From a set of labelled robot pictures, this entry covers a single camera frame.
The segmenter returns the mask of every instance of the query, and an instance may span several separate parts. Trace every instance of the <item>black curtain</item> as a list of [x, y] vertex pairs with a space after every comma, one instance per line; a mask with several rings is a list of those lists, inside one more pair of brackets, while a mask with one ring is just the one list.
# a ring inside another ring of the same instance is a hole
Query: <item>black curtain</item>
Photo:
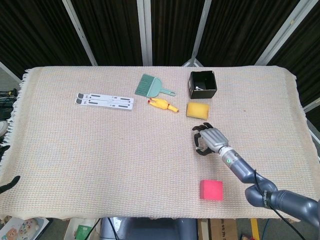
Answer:
[[191, 58], [204, 3], [204, 0], [151, 0], [154, 66], [182, 66]]
[[98, 65], [142, 66], [137, 0], [72, 0]]
[[206, 67], [254, 65], [299, 0], [212, 0], [197, 59]]
[[0, 61], [19, 78], [39, 66], [90, 66], [60, 0], [0, 1]]
[[305, 115], [315, 128], [320, 131], [320, 106], [308, 111]]
[[320, 1], [268, 65], [284, 67], [296, 75], [302, 106], [320, 98]]

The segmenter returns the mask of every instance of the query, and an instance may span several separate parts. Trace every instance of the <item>woven tablecloth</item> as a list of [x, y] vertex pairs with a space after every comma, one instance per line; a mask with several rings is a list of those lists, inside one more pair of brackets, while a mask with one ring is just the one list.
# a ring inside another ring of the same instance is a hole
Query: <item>woven tablecloth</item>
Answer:
[[[217, 154], [195, 152], [186, 117], [191, 71], [215, 73], [207, 122], [279, 189], [320, 197], [320, 165], [295, 76], [276, 66], [37, 67], [23, 76], [10, 119], [0, 184], [0, 214], [31, 217], [276, 218], [251, 206]], [[134, 92], [146, 73], [176, 92], [160, 94], [179, 113]], [[77, 93], [134, 98], [132, 111], [75, 104]], [[200, 199], [200, 181], [223, 181], [223, 201]]]

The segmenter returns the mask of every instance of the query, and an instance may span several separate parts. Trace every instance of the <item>yellow rubber chicken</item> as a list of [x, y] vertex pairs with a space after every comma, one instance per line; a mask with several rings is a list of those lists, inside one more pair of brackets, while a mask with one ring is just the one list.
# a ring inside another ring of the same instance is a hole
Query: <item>yellow rubber chicken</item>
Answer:
[[172, 106], [166, 100], [161, 98], [150, 97], [150, 99], [148, 100], [148, 104], [151, 104], [152, 106], [160, 109], [169, 109], [175, 113], [179, 112], [178, 108], [176, 108], [175, 106]]

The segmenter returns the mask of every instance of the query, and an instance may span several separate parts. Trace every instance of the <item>pink foam block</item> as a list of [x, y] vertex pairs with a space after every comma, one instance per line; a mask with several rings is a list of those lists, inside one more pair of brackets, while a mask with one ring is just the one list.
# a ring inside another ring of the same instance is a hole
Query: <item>pink foam block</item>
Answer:
[[216, 180], [202, 180], [200, 182], [200, 198], [204, 200], [223, 201], [223, 182]]

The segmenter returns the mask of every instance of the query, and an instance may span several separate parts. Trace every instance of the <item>black open box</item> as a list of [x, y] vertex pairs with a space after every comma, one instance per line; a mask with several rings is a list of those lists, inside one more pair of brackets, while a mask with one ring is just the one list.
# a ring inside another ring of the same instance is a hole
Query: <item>black open box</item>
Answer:
[[211, 99], [217, 91], [215, 73], [192, 71], [189, 78], [189, 91], [191, 99]]

